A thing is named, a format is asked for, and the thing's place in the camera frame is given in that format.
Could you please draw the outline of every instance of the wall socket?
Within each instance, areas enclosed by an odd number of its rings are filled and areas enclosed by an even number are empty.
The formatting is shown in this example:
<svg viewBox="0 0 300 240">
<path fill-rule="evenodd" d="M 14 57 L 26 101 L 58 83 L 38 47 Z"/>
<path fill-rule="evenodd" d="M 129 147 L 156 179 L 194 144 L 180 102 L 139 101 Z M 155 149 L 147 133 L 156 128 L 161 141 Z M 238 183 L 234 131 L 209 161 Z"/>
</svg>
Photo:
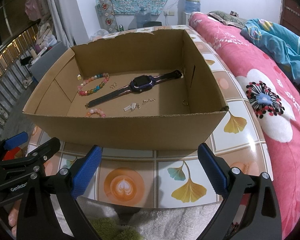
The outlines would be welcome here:
<svg viewBox="0 0 300 240">
<path fill-rule="evenodd" d="M 164 16 L 174 16 L 174 11 L 163 11 Z"/>
</svg>

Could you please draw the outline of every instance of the blue gripper pad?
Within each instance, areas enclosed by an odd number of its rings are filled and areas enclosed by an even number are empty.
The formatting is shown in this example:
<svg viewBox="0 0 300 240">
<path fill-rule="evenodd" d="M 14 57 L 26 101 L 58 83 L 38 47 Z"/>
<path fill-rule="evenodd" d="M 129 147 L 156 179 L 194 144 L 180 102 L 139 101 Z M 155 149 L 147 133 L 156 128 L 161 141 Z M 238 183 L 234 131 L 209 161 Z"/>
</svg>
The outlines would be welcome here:
<svg viewBox="0 0 300 240">
<path fill-rule="evenodd" d="M 213 152 L 211 152 L 210 148 L 205 143 L 199 145 L 198 159 L 201 166 L 207 174 L 216 194 L 225 198 L 228 196 L 227 177 L 223 173 L 215 158 L 216 157 Z"/>
<path fill-rule="evenodd" d="M 78 196 L 83 195 L 86 191 L 90 180 L 100 165 L 101 156 L 101 148 L 99 146 L 94 146 L 88 153 L 88 156 L 85 157 L 85 162 L 72 179 L 71 195 L 74 199 L 77 199 Z"/>
<path fill-rule="evenodd" d="M 26 143 L 28 141 L 28 134 L 26 132 L 19 133 L 9 139 L 6 139 L 6 142 L 4 144 L 4 149 L 7 151 L 10 151 L 14 149 L 15 147 Z"/>
</svg>

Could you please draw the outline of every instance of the finger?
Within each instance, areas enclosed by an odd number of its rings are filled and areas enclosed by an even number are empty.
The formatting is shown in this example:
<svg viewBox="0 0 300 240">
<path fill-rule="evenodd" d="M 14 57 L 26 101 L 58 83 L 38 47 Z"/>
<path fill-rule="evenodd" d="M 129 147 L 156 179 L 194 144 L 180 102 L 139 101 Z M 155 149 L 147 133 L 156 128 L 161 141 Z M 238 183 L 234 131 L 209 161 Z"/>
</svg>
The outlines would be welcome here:
<svg viewBox="0 0 300 240">
<path fill-rule="evenodd" d="M 14 237 L 17 237 L 17 226 L 14 226 L 12 229 L 11 229 L 11 233 Z"/>
<path fill-rule="evenodd" d="M 11 209 L 11 211 L 9 213 L 8 221 L 9 221 L 9 225 L 11 227 L 13 227 L 17 224 L 20 203 L 21 203 L 21 200 L 17 200 L 14 203 L 13 208 Z"/>
</svg>

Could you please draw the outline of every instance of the patterned tablecloth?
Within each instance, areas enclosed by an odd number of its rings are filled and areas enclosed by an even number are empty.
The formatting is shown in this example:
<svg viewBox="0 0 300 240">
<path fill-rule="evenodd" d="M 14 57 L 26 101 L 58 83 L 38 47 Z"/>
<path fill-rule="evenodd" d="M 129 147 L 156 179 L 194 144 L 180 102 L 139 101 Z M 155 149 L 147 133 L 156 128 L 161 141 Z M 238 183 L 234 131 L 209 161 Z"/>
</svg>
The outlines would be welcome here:
<svg viewBox="0 0 300 240">
<path fill-rule="evenodd" d="M 209 64 L 229 112 L 206 143 L 213 153 L 230 166 L 259 175 L 266 171 L 273 179 L 265 138 L 253 109 L 226 64 L 212 47 L 186 25 L 150 27 L 108 34 L 112 38 L 127 32 L 151 32 L 160 28 L 185 29 Z M 35 127 L 28 152 L 50 137 Z M 45 163 L 47 175 L 70 167 L 91 146 L 61 143 L 60 151 Z M 214 192 L 196 150 L 139 151 L 103 148 L 100 166 L 84 196 L 107 203 L 147 208 L 176 208 L 202 205 L 221 200 Z"/>
</svg>

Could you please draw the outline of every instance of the cardboard box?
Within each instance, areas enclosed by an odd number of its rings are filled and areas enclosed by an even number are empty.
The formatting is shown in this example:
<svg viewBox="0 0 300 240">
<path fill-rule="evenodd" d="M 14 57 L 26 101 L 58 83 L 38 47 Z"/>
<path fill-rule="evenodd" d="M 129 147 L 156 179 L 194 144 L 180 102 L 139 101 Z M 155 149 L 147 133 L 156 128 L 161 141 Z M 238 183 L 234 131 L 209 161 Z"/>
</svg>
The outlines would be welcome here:
<svg viewBox="0 0 300 240">
<path fill-rule="evenodd" d="M 109 38 L 68 49 L 42 78 L 24 113 L 49 136 L 66 142 L 120 149 L 196 149 L 224 117 L 227 103 L 199 51 L 198 43 L 204 43 L 194 42 L 184 29 L 154 28 L 158 30 L 109 34 Z M 114 82 L 118 89 L 137 76 L 176 69 L 184 78 L 96 106 L 105 118 L 84 117 L 85 104 L 114 91 L 110 88 Z M 101 90 L 89 96 L 78 94 L 79 73 L 87 78 L 104 72 L 110 80 Z M 96 79 L 83 89 L 93 89 L 101 81 Z M 143 105 L 149 98 L 156 101 Z M 124 112 L 132 103 L 141 108 Z"/>
</svg>

